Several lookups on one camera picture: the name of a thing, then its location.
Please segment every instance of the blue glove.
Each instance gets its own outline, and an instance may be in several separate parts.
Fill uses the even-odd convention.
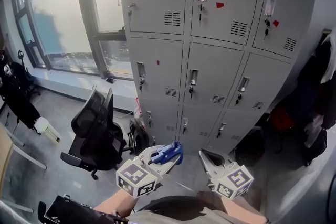
[[[183,159],[183,147],[179,141],[174,141],[172,144],[167,146],[162,146],[157,150],[158,154],[154,157],[151,157],[152,163],[155,164],[165,164],[170,159],[172,159],[177,154],[180,155],[180,159],[176,163],[176,165],[181,164]]]

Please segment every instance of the window sill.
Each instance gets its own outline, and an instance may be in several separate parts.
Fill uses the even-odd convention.
[[[93,85],[103,94],[112,88],[115,108],[133,111],[137,107],[134,81],[117,79],[114,84],[110,84],[94,75],[43,68],[34,68],[31,75],[36,78],[37,85],[84,100],[89,97]]]

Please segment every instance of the table leg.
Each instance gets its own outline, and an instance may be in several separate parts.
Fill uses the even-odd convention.
[[[25,153],[24,151],[22,151],[20,148],[18,148],[16,145],[13,145],[13,150],[15,150],[18,154],[20,154],[21,156],[25,157],[27,160],[31,161],[32,163],[36,164],[37,166],[41,167],[42,169],[46,170],[47,166],[45,166],[44,164],[38,162],[37,160],[35,160],[34,158],[30,157],[27,153]]]
[[[2,201],[10,207],[13,207],[13,208],[16,208],[16,209],[19,209],[19,210],[22,210],[22,211],[26,211],[28,213],[34,213],[34,210],[31,209],[31,208],[28,208],[28,207],[25,207],[25,206],[22,206],[22,205],[18,205],[14,202],[7,201],[7,200],[2,200]]]
[[[21,142],[14,134],[12,134],[5,126],[4,126],[6,133],[8,136],[13,139],[15,142],[17,142],[20,146],[24,146],[25,144]]]

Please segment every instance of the window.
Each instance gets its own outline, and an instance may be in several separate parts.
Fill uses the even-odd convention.
[[[33,66],[132,79],[121,0],[12,0]]]

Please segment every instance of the concrete floor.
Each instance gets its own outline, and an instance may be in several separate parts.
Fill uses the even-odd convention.
[[[60,133],[61,141],[56,145],[20,122],[14,134],[25,143],[22,150],[48,168],[43,170],[14,152],[9,161],[2,198],[33,208],[33,214],[15,211],[29,222],[39,223],[37,207],[40,201],[49,206],[57,195],[68,194],[72,199],[94,207],[119,190],[116,186],[115,170],[98,171],[99,179],[95,181],[89,172],[72,167],[60,159],[61,152],[69,151],[75,137],[70,122],[83,106],[83,102],[42,90],[41,96],[35,96],[32,103],[41,116]],[[0,122],[5,124],[8,112],[10,115],[7,128],[12,132],[16,126],[16,116],[7,106],[0,115]],[[119,112],[114,114],[114,121],[124,128],[125,135],[129,131],[130,117]],[[128,152],[123,153],[123,162],[130,157],[133,158]],[[183,163],[166,176],[162,182],[163,187],[142,197],[135,210],[147,205],[151,200],[165,196],[195,196],[200,190],[208,190],[207,180],[198,157],[186,155]]]

